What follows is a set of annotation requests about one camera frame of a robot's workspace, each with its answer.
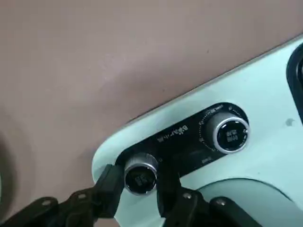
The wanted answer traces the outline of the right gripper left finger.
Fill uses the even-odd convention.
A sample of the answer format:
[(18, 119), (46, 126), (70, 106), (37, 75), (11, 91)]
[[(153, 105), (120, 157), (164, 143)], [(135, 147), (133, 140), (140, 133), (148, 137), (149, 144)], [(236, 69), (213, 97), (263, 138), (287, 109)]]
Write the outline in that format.
[(108, 164), (93, 187), (76, 191), (59, 202), (42, 197), (4, 221), (2, 227), (92, 227), (112, 219), (124, 189), (124, 171)]

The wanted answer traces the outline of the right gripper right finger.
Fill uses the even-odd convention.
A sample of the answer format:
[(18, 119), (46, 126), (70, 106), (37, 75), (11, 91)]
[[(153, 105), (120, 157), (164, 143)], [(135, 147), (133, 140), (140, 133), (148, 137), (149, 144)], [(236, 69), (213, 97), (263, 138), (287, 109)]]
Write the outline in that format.
[(183, 187), (180, 173), (190, 155), (164, 158), (157, 170), (157, 206), (165, 227), (259, 227), (260, 224), (228, 197), (206, 201), (201, 192)]

